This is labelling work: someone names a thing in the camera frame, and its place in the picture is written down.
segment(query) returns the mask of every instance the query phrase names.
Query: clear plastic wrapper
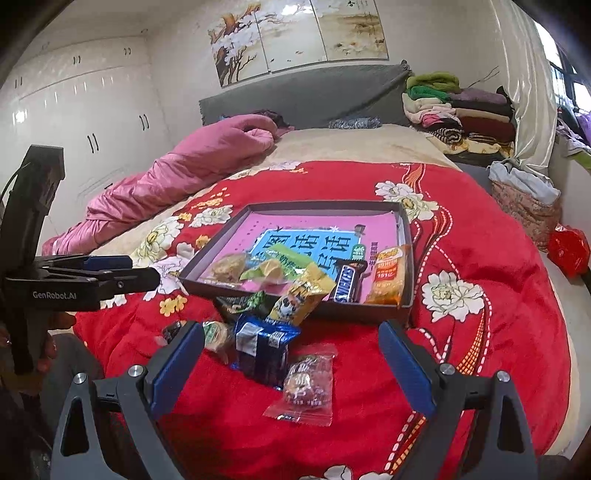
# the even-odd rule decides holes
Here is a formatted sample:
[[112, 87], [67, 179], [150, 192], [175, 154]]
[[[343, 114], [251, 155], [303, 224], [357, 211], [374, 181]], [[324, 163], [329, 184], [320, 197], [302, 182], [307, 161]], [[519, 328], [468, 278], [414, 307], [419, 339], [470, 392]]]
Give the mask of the clear plastic wrapper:
[[239, 283], [249, 257], [246, 253], [225, 255], [210, 265], [207, 277], [222, 283]]
[[283, 397], [265, 410], [265, 417], [328, 427], [332, 423], [332, 344], [309, 345], [294, 356], [283, 383]]
[[230, 362], [234, 354], [236, 339], [233, 328], [214, 320], [203, 322], [205, 331], [205, 350], [215, 354], [224, 365]]

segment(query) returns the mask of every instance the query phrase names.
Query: human hand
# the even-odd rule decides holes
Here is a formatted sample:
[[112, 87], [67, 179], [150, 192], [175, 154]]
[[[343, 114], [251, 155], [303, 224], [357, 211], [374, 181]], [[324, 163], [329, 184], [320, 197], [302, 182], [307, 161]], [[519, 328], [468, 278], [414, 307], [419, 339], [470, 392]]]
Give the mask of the human hand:
[[[57, 312], [49, 322], [50, 330], [67, 330], [76, 324], [76, 317], [66, 312]], [[8, 331], [0, 326], [0, 348], [9, 348], [11, 345]], [[4, 386], [11, 390], [28, 395], [37, 395], [43, 386], [43, 378], [51, 368], [51, 362], [57, 356], [56, 344], [47, 332], [43, 354], [37, 361], [35, 371], [26, 375], [15, 375], [0, 362], [0, 377]]]

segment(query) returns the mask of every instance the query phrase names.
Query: white wardrobe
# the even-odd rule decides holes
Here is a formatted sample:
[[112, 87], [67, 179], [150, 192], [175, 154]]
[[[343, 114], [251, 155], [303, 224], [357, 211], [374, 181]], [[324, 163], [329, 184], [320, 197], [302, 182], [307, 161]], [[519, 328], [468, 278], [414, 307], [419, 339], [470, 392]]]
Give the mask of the white wardrobe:
[[80, 222], [91, 198], [171, 150], [145, 40], [79, 43], [17, 66], [0, 92], [0, 184], [31, 144], [63, 147], [66, 167], [41, 244]]

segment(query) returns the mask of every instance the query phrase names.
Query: metal screw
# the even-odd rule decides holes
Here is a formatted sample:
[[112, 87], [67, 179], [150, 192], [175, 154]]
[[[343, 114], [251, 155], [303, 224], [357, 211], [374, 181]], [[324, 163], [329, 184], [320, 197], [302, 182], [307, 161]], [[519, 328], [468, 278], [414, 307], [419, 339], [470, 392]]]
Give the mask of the metal screw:
[[511, 376], [504, 370], [499, 370], [496, 373], [496, 377], [503, 383], [509, 383], [509, 380], [511, 380]]
[[443, 375], [453, 375], [456, 373], [456, 367], [454, 367], [452, 364], [441, 364], [439, 365], [439, 371]]
[[84, 372], [80, 372], [79, 374], [76, 374], [76, 376], [74, 377], [74, 383], [76, 385], [80, 385], [80, 384], [84, 383], [87, 378], [88, 377], [86, 376], [86, 374]]
[[144, 367], [141, 365], [133, 365], [127, 370], [127, 374], [130, 377], [139, 377], [142, 373], [144, 373]]

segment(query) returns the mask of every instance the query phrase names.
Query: green clothing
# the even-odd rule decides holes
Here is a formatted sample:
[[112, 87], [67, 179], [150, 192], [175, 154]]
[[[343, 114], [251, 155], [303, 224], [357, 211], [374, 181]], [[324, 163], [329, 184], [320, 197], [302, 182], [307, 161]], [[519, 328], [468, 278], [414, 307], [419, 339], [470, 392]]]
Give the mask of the green clothing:
[[433, 72], [415, 75], [407, 80], [407, 89], [416, 86], [427, 86], [442, 92], [460, 93], [460, 79], [449, 72]]
[[591, 155], [587, 152], [575, 153], [575, 155], [571, 155], [570, 158], [576, 160], [582, 167], [591, 171]]
[[443, 103], [447, 103], [449, 100], [449, 95], [445, 92], [420, 85], [408, 89], [407, 95], [413, 100], [418, 100], [419, 98], [439, 98]]

